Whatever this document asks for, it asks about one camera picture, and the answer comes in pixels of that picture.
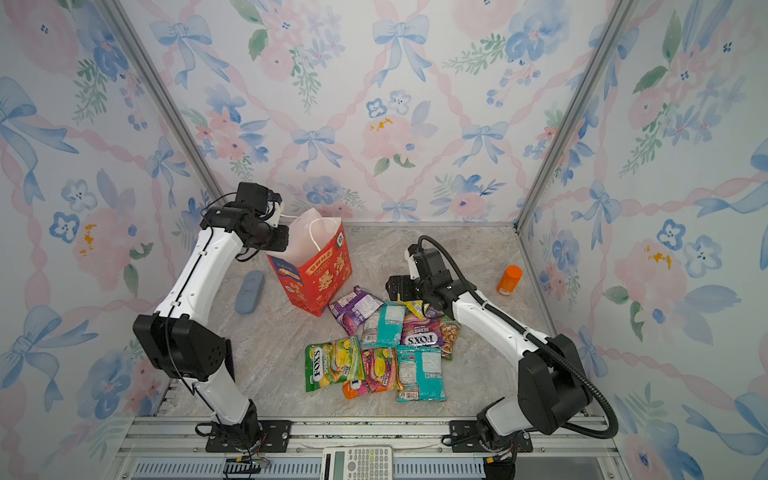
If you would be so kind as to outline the yellow snack packet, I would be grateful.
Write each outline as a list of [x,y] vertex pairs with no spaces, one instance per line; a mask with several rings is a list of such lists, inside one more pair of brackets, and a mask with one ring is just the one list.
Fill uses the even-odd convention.
[[443,316],[443,313],[435,309],[431,304],[424,302],[423,300],[402,300],[398,299],[397,303],[404,306],[408,312],[419,319],[436,319]]

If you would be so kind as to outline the teal snack packet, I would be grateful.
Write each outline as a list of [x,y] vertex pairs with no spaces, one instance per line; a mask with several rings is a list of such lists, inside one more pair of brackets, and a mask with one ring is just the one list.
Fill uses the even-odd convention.
[[402,304],[385,303],[365,322],[361,344],[364,347],[400,345],[406,312]]
[[399,346],[397,367],[398,402],[443,402],[447,399],[440,349]]

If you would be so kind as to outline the red paper gift bag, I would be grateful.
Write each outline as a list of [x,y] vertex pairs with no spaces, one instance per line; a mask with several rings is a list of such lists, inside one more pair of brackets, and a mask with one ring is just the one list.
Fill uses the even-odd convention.
[[269,262],[291,304],[319,317],[352,274],[343,221],[311,208],[288,228],[287,249]]

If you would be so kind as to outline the orange pink Fox's candy bag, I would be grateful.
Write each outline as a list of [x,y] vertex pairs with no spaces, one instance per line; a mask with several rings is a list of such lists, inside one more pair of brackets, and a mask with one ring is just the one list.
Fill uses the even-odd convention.
[[397,384],[397,350],[376,347],[362,351],[362,380],[345,382],[342,391],[346,399],[392,391]]

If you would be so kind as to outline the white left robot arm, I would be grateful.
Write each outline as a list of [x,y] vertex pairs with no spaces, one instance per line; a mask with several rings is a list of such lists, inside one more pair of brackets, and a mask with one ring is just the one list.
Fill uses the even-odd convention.
[[170,292],[154,313],[140,315],[133,332],[154,368],[199,396],[219,425],[242,427],[258,420],[253,402],[237,387],[228,341],[207,327],[216,292],[243,248],[283,252],[288,227],[280,223],[282,200],[230,202],[209,209],[196,244]]

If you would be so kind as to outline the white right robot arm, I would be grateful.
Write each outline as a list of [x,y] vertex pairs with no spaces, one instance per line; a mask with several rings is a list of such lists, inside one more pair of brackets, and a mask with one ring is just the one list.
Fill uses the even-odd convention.
[[593,400],[584,370],[570,340],[549,337],[507,316],[477,290],[459,280],[439,284],[407,275],[385,283],[391,300],[421,300],[483,337],[517,369],[516,395],[502,398],[477,414],[478,437],[499,448],[515,435],[537,431],[550,435],[565,429],[584,436],[595,433],[571,419]]

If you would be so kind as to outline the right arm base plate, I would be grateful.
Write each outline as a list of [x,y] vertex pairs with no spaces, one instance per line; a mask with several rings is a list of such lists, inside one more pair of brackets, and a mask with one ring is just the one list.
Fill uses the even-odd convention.
[[502,436],[479,420],[452,420],[449,433],[441,439],[444,446],[453,453],[483,453],[502,455],[507,452],[531,453],[533,445],[530,434],[518,431]]

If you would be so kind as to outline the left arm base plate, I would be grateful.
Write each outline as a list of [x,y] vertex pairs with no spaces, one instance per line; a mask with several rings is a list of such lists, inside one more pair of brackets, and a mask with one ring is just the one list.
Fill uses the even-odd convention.
[[204,422],[195,431],[207,439],[207,453],[285,453],[292,426],[290,420],[257,420],[245,426]]

